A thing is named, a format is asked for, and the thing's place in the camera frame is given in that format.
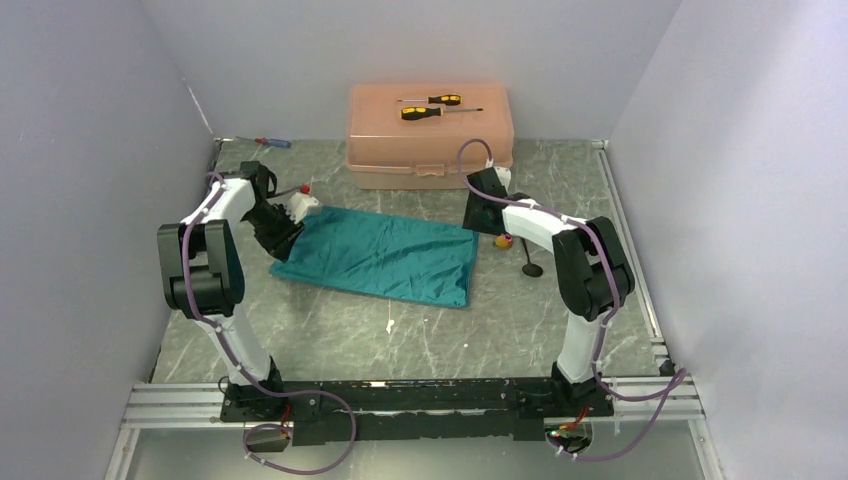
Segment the teal cloth napkin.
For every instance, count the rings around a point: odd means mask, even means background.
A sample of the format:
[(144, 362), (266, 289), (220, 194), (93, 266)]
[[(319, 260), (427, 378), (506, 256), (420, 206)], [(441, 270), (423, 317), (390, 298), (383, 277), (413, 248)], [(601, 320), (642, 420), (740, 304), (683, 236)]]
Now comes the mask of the teal cloth napkin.
[(441, 308), (470, 304), (478, 234), (456, 224), (325, 207), (269, 273), (347, 293)]

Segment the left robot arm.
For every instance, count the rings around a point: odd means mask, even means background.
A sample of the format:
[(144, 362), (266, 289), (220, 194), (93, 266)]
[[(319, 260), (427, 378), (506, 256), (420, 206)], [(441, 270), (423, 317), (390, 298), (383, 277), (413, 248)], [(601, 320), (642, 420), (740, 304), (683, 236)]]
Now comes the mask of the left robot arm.
[(248, 223), (259, 246), (285, 262), (306, 218), (319, 213), (322, 204), (308, 186), (279, 190), (277, 176), (258, 161), (209, 176), (209, 192), (200, 205), (157, 231), (164, 298), (214, 344), (226, 366), (228, 399), (247, 403), (258, 417), (272, 420), (285, 411), (288, 394), (241, 306), (246, 279), (234, 229)]

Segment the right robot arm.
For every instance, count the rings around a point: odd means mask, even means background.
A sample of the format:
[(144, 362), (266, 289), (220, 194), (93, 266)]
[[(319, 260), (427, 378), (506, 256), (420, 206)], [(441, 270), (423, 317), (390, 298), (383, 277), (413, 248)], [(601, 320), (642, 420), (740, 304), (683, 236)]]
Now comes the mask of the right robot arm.
[(635, 288), (615, 224), (605, 216), (572, 217), (522, 195), (509, 195), (493, 167), (463, 178), (469, 189), (463, 227), (526, 240), (554, 257), (558, 290), (568, 310), (563, 348), (552, 375), (557, 411), (574, 415), (600, 386), (601, 331)]

